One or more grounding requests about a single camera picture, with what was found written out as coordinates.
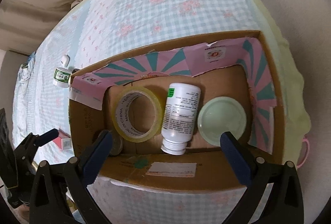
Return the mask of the person's left hand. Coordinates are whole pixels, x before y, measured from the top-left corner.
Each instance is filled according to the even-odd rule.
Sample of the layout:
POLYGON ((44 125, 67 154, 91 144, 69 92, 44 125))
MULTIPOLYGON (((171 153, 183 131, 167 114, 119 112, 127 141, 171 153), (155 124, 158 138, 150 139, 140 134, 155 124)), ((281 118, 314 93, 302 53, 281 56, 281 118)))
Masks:
POLYGON ((30 207, 22 204, 21 206, 14 209, 15 216, 20 223, 29 224, 30 218, 30 207))

